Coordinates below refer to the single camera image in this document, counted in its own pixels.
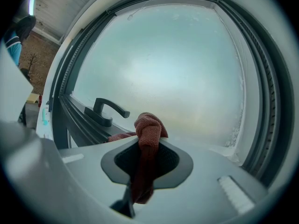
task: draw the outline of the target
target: window glass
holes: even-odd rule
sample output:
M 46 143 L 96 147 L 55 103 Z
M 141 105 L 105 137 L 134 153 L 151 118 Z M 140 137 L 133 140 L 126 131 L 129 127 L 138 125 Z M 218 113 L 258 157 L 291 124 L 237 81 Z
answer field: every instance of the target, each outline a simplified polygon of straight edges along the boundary
M 160 5 L 117 16 L 82 64 L 73 96 L 86 106 L 106 98 L 131 112 L 103 112 L 126 130 L 142 112 L 169 137 L 233 146 L 243 109 L 242 69 L 234 42 L 213 9 Z

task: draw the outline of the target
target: red cloth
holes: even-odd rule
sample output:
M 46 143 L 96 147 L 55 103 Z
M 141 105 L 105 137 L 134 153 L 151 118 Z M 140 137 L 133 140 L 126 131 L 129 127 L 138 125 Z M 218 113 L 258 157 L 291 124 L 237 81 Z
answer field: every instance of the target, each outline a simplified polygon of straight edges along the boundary
M 153 181 L 156 178 L 155 156 L 159 148 L 159 139 L 168 138 L 168 134 L 161 120 L 151 113 L 140 114 L 134 126 L 136 133 L 120 133 L 108 137 L 108 142 L 138 136 L 141 157 L 131 183 L 131 193 L 133 203 L 145 204 L 153 194 Z

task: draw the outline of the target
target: window handle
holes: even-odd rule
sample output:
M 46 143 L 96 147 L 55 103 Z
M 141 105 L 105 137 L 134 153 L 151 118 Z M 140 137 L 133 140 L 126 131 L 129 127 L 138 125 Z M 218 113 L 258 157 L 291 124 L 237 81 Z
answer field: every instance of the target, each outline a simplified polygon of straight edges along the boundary
M 116 110 L 122 117 L 127 118 L 130 116 L 130 111 L 127 111 L 117 105 L 116 103 L 108 100 L 108 99 L 103 99 L 103 98 L 96 98 L 93 110 L 85 107 L 84 113 L 88 115 L 91 119 L 96 121 L 99 125 L 104 126 L 104 127 L 111 127 L 112 125 L 112 117 L 107 116 L 104 114 L 103 108 L 104 105 L 108 105 L 114 110 Z

